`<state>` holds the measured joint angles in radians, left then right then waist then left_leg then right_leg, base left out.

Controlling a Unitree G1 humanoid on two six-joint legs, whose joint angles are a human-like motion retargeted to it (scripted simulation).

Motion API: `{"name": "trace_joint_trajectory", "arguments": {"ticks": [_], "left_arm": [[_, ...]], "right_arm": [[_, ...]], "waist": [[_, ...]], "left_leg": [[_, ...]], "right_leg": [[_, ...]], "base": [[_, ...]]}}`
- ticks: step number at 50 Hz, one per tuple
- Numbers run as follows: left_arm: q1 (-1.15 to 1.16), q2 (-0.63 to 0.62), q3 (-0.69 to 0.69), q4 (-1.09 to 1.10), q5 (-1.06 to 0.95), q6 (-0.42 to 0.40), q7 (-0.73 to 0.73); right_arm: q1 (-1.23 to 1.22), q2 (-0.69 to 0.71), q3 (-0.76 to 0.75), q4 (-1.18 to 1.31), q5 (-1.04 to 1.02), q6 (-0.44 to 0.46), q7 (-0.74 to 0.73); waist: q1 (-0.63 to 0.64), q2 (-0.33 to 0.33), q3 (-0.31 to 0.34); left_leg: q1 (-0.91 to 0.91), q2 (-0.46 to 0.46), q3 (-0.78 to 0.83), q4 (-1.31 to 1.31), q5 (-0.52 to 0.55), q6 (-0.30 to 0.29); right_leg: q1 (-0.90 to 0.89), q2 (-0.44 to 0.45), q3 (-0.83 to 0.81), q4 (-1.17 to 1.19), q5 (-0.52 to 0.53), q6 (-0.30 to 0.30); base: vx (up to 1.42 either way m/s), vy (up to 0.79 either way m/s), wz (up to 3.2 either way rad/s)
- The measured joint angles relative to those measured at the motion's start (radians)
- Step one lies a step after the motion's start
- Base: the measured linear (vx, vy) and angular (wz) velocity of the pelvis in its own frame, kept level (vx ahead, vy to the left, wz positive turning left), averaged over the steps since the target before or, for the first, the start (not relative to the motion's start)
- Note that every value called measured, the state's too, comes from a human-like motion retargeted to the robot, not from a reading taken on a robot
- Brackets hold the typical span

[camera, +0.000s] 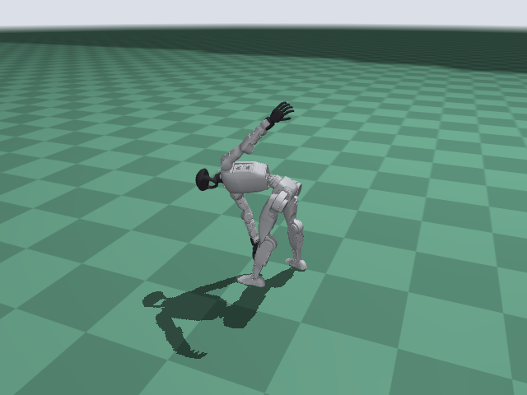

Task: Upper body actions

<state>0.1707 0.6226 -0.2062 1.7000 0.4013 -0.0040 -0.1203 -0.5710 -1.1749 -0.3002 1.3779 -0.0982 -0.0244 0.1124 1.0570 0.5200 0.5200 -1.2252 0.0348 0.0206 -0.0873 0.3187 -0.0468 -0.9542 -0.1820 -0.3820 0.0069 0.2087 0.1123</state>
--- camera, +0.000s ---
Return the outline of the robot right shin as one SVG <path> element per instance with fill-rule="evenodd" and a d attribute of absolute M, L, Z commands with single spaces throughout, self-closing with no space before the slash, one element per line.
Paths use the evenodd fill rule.
<path fill-rule="evenodd" d="M 299 220 L 298 220 L 299 221 Z M 304 233 L 303 233 L 303 224 L 301 221 L 299 221 L 302 225 L 302 232 L 298 235 L 292 235 L 288 230 L 288 238 L 289 243 L 291 245 L 294 262 L 299 262 L 299 259 L 301 260 L 301 248 L 303 247 L 303 239 L 304 239 Z"/>

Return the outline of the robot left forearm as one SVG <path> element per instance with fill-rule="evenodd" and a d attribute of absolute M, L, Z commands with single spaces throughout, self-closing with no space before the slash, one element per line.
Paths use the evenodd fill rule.
<path fill-rule="evenodd" d="M 270 123 L 267 119 L 262 121 L 262 123 L 258 125 L 251 134 L 245 137 L 243 142 L 240 144 L 240 150 L 243 151 L 249 144 L 255 145 L 258 140 L 267 133 L 268 130 L 266 130 L 266 127 L 268 125 L 270 125 Z"/>

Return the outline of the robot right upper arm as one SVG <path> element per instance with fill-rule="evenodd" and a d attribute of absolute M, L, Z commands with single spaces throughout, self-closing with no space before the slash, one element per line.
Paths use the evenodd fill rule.
<path fill-rule="evenodd" d="M 240 215 L 241 218 L 244 221 L 251 221 L 253 218 L 253 213 L 250 209 L 249 204 L 245 200 L 244 194 L 243 193 L 230 193 L 230 195 L 236 201 L 238 207 L 243 210 Z"/>

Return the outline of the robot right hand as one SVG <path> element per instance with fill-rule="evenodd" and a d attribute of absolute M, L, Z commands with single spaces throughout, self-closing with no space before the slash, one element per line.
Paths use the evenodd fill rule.
<path fill-rule="evenodd" d="M 251 241 L 251 244 L 254 246 L 254 247 L 253 247 L 253 253 L 252 253 L 252 257 L 253 257 L 253 260 L 254 260 L 254 255 L 255 255 L 255 253 L 256 253 L 256 250 L 257 250 L 257 247 L 258 247 L 259 242 L 254 243 L 254 241 L 253 241 L 252 238 L 250 238 L 250 241 Z"/>

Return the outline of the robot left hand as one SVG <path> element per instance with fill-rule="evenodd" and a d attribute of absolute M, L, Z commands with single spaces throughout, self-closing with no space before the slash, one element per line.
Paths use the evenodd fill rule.
<path fill-rule="evenodd" d="M 275 123 L 278 123 L 279 121 L 285 121 L 290 120 L 291 118 L 283 118 L 284 115 L 289 114 L 290 112 L 295 112 L 293 109 L 288 110 L 290 108 L 293 108 L 292 106 L 288 106 L 290 104 L 287 104 L 286 101 L 280 103 L 277 108 L 273 110 L 270 117 L 267 117 L 266 119 L 269 121 L 270 125 L 266 127 L 266 130 L 269 130 L 272 126 L 275 125 Z M 282 106 L 282 107 L 281 107 Z M 288 107 L 287 107 L 288 106 Z M 281 108 L 280 108 L 281 107 Z M 286 107 L 286 108 L 285 108 Z M 280 108 L 280 109 L 279 109 Z M 284 109 L 285 108 L 285 109 Z M 281 111 L 282 110 L 282 111 Z M 288 110 L 287 112 L 285 112 Z M 285 113 L 284 113 L 285 112 Z"/>

